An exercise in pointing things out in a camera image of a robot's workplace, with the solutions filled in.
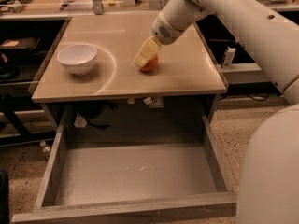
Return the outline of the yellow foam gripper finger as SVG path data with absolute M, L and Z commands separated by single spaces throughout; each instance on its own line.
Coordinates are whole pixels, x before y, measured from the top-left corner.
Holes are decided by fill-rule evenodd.
M 149 36 L 136 54 L 133 65 L 141 69 L 161 50 L 162 44 L 155 36 Z

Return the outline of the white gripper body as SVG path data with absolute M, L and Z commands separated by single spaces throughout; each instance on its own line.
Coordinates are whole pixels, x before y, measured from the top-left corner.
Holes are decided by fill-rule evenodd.
M 161 44 L 171 45 L 186 31 L 187 26 L 177 27 L 171 23 L 161 11 L 151 25 L 151 34 L 154 35 Z

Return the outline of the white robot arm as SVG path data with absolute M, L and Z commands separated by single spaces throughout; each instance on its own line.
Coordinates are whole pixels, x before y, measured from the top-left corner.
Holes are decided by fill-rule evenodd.
M 214 13 L 253 63 L 224 75 L 232 84 L 270 82 L 289 107 L 265 120 L 249 140 L 241 164 L 236 224 L 299 224 L 299 27 L 257 0 L 170 0 L 134 59 L 144 67 L 163 45 Z

